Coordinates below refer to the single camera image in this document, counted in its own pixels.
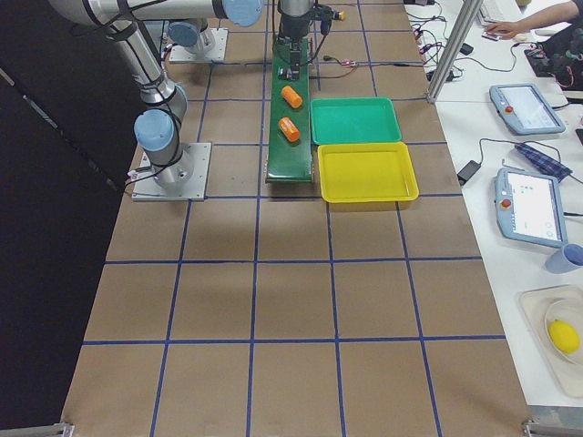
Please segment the person's forearm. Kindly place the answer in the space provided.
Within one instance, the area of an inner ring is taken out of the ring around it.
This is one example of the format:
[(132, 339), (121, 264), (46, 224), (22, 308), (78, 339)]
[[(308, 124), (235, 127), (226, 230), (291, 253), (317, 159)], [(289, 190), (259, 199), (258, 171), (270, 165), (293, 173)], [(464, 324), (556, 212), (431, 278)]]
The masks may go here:
[(580, 15), (578, 3), (566, 1), (560, 4), (549, 6), (533, 15), (523, 18), (514, 23), (515, 34), (527, 33), (531, 30), (556, 25), (561, 22), (569, 22)]

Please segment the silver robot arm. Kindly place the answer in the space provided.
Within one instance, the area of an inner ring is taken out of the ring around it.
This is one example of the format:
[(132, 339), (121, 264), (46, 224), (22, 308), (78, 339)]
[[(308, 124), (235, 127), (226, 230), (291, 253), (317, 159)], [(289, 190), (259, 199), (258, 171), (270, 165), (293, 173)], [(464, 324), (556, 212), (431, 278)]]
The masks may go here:
[[(262, 14), (262, 1), (221, 1), (226, 19), (232, 23), (248, 27), (254, 25)], [(327, 36), (334, 21), (342, 21), (345, 13), (322, 5), (317, 1), (277, 1), (272, 3), (272, 12), (281, 16), (278, 25), (272, 25), (273, 53), (284, 66), (279, 70), (279, 77), (288, 81), (297, 81), (301, 77), (301, 68), (314, 59), (303, 53), (303, 40), (308, 35), (312, 23), (320, 24), (320, 32)], [(172, 21), (169, 23), (168, 35), (174, 46), (182, 47), (192, 56), (201, 59), (216, 47), (216, 31), (209, 27), (205, 18)]]
[(226, 18), (242, 27), (255, 24), (261, 1), (52, 1), (51, 6), (76, 25), (103, 30), (125, 57), (147, 110), (134, 123), (145, 151), (151, 178), (166, 190), (191, 177), (194, 162), (180, 144), (179, 131), (187, 109), (184, 90), (168, 78), (139, 23), (144, 20)]

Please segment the person's hand at desk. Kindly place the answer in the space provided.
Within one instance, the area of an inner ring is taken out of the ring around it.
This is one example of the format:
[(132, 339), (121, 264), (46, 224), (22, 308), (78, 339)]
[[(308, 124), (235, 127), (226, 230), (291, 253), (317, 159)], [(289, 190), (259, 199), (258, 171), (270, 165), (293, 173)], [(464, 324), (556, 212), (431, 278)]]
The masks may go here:
[(512, 39), (520, 34), (521, 30), (515, 22), (496, 22), (488, 25), (483, 32), (483, 36), (492, 40)]

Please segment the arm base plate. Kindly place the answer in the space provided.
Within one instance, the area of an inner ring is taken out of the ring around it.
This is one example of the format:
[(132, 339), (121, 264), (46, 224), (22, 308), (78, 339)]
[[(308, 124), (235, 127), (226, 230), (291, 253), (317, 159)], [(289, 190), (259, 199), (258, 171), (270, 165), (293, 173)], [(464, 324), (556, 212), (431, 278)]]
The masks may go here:
[(226, 55), (228, 41), (227, 28), (207, 28), (198, 35), (193, 46), (176, 43), (170, 50), (171, 64), (222, 63)]
[(159, 168), (150, 165), (148, 155), (143, 152), (140, 167), (134, 170), (130, 181), (134, 201), (203, 201), (208, 181), (211, 143), (181, 143), (180, 160), (154, 174)]

